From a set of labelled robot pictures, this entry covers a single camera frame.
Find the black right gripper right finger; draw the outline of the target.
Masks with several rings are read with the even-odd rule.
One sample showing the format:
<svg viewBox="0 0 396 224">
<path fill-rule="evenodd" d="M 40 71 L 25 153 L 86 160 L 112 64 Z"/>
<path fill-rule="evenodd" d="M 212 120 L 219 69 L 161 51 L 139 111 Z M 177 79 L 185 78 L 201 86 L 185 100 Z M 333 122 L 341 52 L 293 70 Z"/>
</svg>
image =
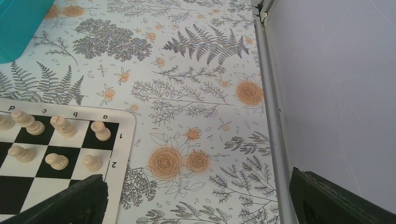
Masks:
<svg viewBox="0 0 396 224">
<path fill-rule="evenodd" d="M 289 192 L 301 224 L 394 224 L 396 215 L 311 171 L 292 170 Z"/>
</svg>

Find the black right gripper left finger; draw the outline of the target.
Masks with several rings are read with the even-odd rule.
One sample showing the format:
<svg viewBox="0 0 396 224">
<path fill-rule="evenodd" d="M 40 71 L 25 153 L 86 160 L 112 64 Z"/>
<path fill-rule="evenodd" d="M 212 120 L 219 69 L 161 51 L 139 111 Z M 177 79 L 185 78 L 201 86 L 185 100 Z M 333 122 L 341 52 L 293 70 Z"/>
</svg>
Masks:
<svg viewBox="0 0 396 224">
<path fill-rule="evenodd" d="M 102 174 L 91 175 L 2 224 L 101 224 L 108 204 Z"/>
</svg>

